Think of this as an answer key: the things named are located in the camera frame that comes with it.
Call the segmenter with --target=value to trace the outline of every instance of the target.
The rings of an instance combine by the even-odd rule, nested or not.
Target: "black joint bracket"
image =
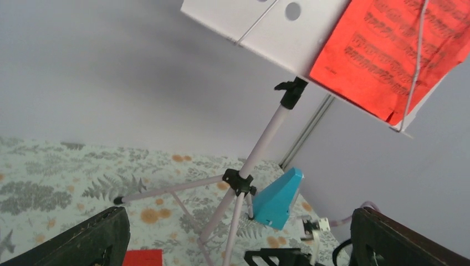
[[[222,180],[230,185],[237,196],[239,196],[241,193],[245,193],[245,196],[248,193],[255,195],[256,187],[250,186],[251,182],[253,181],[253,177],[250,175],[246,179],[243,179],[238,173],[239,171],[237,170],[227,169],[223,174]]]
[[[312,266],[310,264],[311,254],[302,253],[300,248],[262,248],[260,250],[249,250],[245,252],[244,259],[249,266],[258,266],[253,258],[261,258],[263,265],[278,266]]]
[[[300,96],[304,92],[305,87],[307,87],[308,82],[296,77],[294,81],[282,82],[274,90],[285,90],[285,94],[280,101],[280,104],[289,109],[294,109],[294,106],[300,99]]]

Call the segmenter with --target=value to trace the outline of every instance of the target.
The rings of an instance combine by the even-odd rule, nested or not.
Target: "floral bedspread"
[[[112,206],[118,195],[220,175],[226,168],[240,168],[243,161],[0,137],[0,263]],[[253,184],[263,188],[282,174],[275,162],[263,161],[252,173]],[[202,228],[228,188],[220,182],[176,194]],[[205,265],[196,243],[199,228],[193,227],[170,194],[124,206],[131,224],[129,250],[163,249],[165,265]],[[233,207],[216,228],[218,236],[207,245],[215,265],[222,264]],[[310,243],[301,242],[293,226],[293,217],[305,214],[318,217],[302,196],[282,231],[249,221],[244,214],[232,265],[246,265],[244,252],[263,247],[310,252]],[[331,233],[322,234],[321,263],[332,265],[331,253],[337,245]],[[348,260],[342,253],[339,265],[347,265]]]

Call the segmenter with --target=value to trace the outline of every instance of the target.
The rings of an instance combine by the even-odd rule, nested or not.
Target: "blue metronome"
[[[282,230],[290,209],[299,195],[299,188],[304,174],[300,169],[292,168],[267,186],[253,199],[254,219],[274,229]]]

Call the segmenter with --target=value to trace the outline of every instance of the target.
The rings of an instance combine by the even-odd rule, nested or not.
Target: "red object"
[[[391,125],[398,124],[415,72],[424,0],[352,0],[310,77]],[[421,72],[410,111],[470,52],[470,0],[430,0]]]
[[[124,257],[122,266],[162,266],[163,251],[161,249],[129,250]]]

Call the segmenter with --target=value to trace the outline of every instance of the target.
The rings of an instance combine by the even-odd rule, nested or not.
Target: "gray wall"
[[[185,17],[182,0],[0,4],[0,135],[246,157],[294,78]],[[280,160],[325,93],[275,137]]]
[[[303,196],[321,216],[343,218],[363,201],[470,258],[470,63],[456,67],[407,132],[335,101],[291,166],[304,171]],[[335,229],[349,238],[349,225]]]

